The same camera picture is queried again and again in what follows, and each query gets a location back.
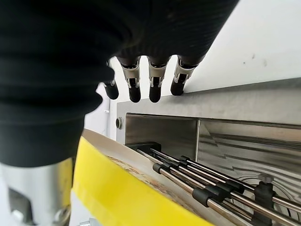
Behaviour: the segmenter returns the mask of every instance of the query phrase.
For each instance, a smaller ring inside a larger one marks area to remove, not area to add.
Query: yellow strip
[[[73,190],[104,226],[211,226],[123,170],[83,137]]]

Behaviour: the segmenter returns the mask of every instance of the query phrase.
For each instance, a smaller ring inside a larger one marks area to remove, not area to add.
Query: black corrugated sleeve
[[[49,165],[75,156],[106,60],[139,38],[137,0],[7,0],[0,3],[0,162]]]

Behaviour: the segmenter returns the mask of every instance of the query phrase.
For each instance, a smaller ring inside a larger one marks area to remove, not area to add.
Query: metal rail
[[[167,172],[164,169],[160,169],[160,173],[165,176],[166,178],[173,181],[176,185],[187,191],[188,193],[192,194],[193,188],[186,184],[185,182],[181,181],[176,176],[172,175],[171,173]],[[230,222],[238,225],[238,226],[252,226],[252,224],[244,219],[242,219],[240,216],[229,210],[228,208],[220,205],[217,201],[208,199],[207,201],[208,207],[213,209],[215,212],[222,215],[224,218],[229,220]]]
[[[158,154],[158,155],[161,155],[161,156],[163,156],[165,158],[168,158],[168,159],[170,159],[172,161],[179,162],[179,160],[177,160],[176,158],[173,158],[172,156],[169,156],[169,155],[164,154],[162,152],[158,152],[157,150],[155,150],[153,148],[151,148],[151,150],[154,153]],[[202,164],[200,164],[198,162],[194,162],[192,160],[187,160],[187,163],[189,163],[189,164],[191,164],[191,165],[199,168],[199,170],[198,170],[198,169],[196,169],[193,166],[188,166],[188,168],[192,169],[193,171],[197,171],[198,173],[200,173],[202,175],[206,175],[206,176],[208,176],[208,177],[210,177],[210,178],[212,178],[214,180],[218,180],[218,181],[223,182],[223,183],[225,182],[225,180],[232,180],[232,181],[235,181],[235,182],[243,185],[247,191],[254,192],[254,186],[252,186],[252,185],[250,185],[250,184],[248,184],[246,182],[243,182],[243,181],[238,180],[236,178],[230,177],[230,176],[228,176],[226,174],[220,173],[220,172],[218,172],[216,170],[213,170],[213,169],[211,169],[211,168],[209,168],[209,167],[207,167],[205,165],[202,165]],[[278,195],[275,195],[272,198],[272,201],[275,202],[275,203],[277,203],[277,204],[279,204],[279,205],[282,205],[282,206],[284,206],[286,208],[289,208],[291,210],[294,210],[296,212],[301,213],[301,204],[299,204],[299,203],[295,203],[295,202],[293,202],[293,201],[291,201],[289,199],[280,197]]]
[[[160,155],[160,156],[163,156],[167,159],[170,159],[172,161],[175,161],[175,162],[179,162],[179,160],[167,155],[167,154],[164,154],[164,153],[161,153],[161,152],[158,152],[157,150],[152,150],[154,153]],[[151,157],[153,159],[156,159],[152,156],[149,156],[148,154],[145,154],[144,153],[144,156],[146,157]],[[188,170],[187,168],[185,167],[182,167],[182,166],[179,166],[179,170],[173,168],[173,167],[170,167],[170,171],[176,175],[178,175],[180,178],[184,179],[184,180],[187,180],[191,185],[195,186],[195,187],[200,187],[200,188],[205,188],[206,184],[210,184],[210,185],[216,185],[215,182],[203,177],[203,176],[200,176],[198,174],[196,174],[195,172],[192,172],[190,170]],[[201,180],[203,183],[205,184],[202,184],[200,183],[199,181],[196,181],[194,180],[193,178],[191,178],[190,176],[186,175],[186,174],[190,175],[191,177],[194,177],[194,178],[197,178],[199,180]],[[270,209],[267,209],[267,208],[264,208],[260,205],[258,205],[257,203],[255,203],[253,200],[241,195],[240,193],[237,193],[237,192],[231,192],[231,197],[239,202],[241,202],[242,204],[252,208],[253,210],[269,217],[270,219],[276,221],[276,222],[279,222],[279,223],[282,223],[284,225],[288,225],[288,226],[301,226],[301,223],[295,219],[292,219],[282,213],[279,213],[275,210],[270,210]]]

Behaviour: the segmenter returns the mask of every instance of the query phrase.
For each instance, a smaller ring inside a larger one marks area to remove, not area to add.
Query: black plastic connector
[[[111,99],[111,100],[116,100],[119,96],[119,91],[118,91],[118,87],[117,84],[114,83],[114,85],[112,86],[110,82],[108,83],[104,83],[105,84],[105,92],[107,93],[107,96]]]
[[[245,186],[243,186],[240,183],[237,183],[233,180],[226,180],[226,184],[234,187],[235,191],[238,192],[238,193],[243,194],[245,192]]]
[[[205,207],[208,207],[208,199],[217,199],[217,196],[215,194],[206,189],[201,189],[199,187],[193,189],[192,197]]]
[[[214,185],[206,185],[205,189],[212,192],[216,196],[215,200],[217,200],[218,202],[224,201],[225,198],[230,198],[230,192],[227,192],[220,187]]]
[[[160,173],[160,169],[164,169],[166,171],[169,171],[169,168],[172,167],[172,164],[164,162],[163,164],[155,163],[152,166],[152,169],[157,172],[158,174]]]
[[[190,160],[190,158],[186,157],[185,155],[181,155],[180,160],[187,161]]]
[[[184,85],[185,84],[183,84],[183,81],[179,81],[178,83],[175,83],[175,81],[173,80],[173,82],[171,83],[170,92],[174,96],[180,96],[183,94]]]
[[[254,191],[255,202],[267,209],[273,209],[274,202],[272,198],[275,194],[276,192],[273,191],[272,184],[259,182]],[[272,226],[270,218],[256,211],[254,211],[251,223],[255,226]]]
[[[153,87],[150,87],[150,101],[156,103],[161,98],[161,87],[158,87],[158,84],[154,84]]]
[[[137,149],[139,149],[144,153],[147,153],[153,157],[154,157],[154,152],[151,150],[151,148],[157,150],[158,152],[161,152],[161,144],[156,142],[126,144],[126,146],[133,149],[134,151],[137,151]]]
[[[179,164],[181,166],[187,167],[188,166],[188,162],[184,161],[184,160],[180,160]]]
[[[231,186],[231,185],[228,185],[226,183],[223,183],[223,182],[217,182],[216,183],[216,186],[220,187],[221,189],[231,193],[233,191],[235,191],[235,187]]]
[[[134,103],[138,103],[141,99],[140,87],[131,87],[128,89],[130,100]]]

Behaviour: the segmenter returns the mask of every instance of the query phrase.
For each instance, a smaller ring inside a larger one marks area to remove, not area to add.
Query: stainless steel frame
[[[156,141],[169,155],[197,157],[247,183],[272,180],[280,196],[301,202],[300,98],[297,78],[167,96],[156,104],[123,102],[117,104],[125,122],[117,141]]]

